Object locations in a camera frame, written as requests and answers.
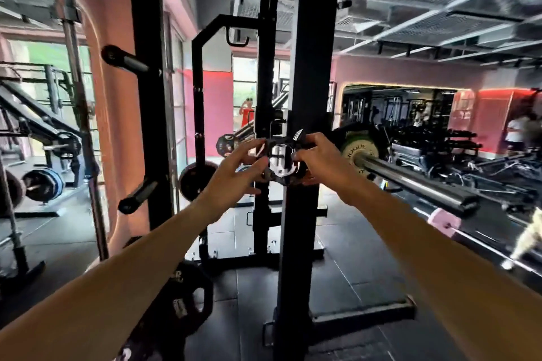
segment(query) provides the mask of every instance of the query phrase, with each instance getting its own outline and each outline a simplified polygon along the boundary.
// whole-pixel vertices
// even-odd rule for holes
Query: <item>forearm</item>
[[[542,298],[360,178],[350,195],[457,344],[476,361],[539,357]]]
[[[5,359],[111,360],[197,235],[197,202],[0,331]]]

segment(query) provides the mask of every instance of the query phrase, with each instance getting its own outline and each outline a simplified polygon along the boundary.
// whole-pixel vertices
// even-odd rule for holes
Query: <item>right hand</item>
[[[309,170],[302,183],[306,186],[324,184],[335,191],[345,203],[351,204],[356,183],[363,178],[322,133],[309,134],[306,141],[316,146],[295,153],[295,159],[304,161]]]

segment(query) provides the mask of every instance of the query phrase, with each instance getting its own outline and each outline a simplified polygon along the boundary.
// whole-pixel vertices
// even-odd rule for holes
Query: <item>left hand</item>
[[[259,181],[262,172],[268,166],[267,157],[257,159],[249,156],[248,152],[261,146],[265,139],[253,139],[241,143],[228,157],[226,157],[218,170],[213,174],[211,181],[198,198],[194,201],[200,208],[207,210],[218,220],[227,209],[233,207],[243,194],[259,194],[261,191],[252,187],[254,181]],[[239,165],[252,164],[245,171],[236,173]]]

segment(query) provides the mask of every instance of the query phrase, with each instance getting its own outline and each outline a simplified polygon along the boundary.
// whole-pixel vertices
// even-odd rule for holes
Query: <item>hand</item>
[[[309,170],[302,184],[324,184],[345,203],[352,204],[352,191],[356,189],[356,182],[364,179],[322,133],[309,134],[306,141],[316,144],[316,147],[298,150],[294,156],[296,160],[304,161]]]
[[[253,139],[241,143],[220,163],[209,184],[194,201],[201,209],[211,214],[213,222],[218,220],[227,209],[233,207],[243,194],[261,193],[251,184],[260,180],[262,172],[268,166],[268,159],[267,157],[257,159],[249,156],[248,152],[264,142],[265,139]],[[235,170],[241,163],[252,164],[252,166],[236,173]]]

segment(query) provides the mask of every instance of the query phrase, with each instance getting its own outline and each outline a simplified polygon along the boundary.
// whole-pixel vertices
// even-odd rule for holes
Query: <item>white shirt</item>
[[[509,129],[516,129],[519,131],[511,131],[506,134],[505,140],[507,142],[523,142],[523,128],[525,126],[525,122],[527,122],[529,118],[527,116],[522,116],[517,119],[513,119],[508,123]]]

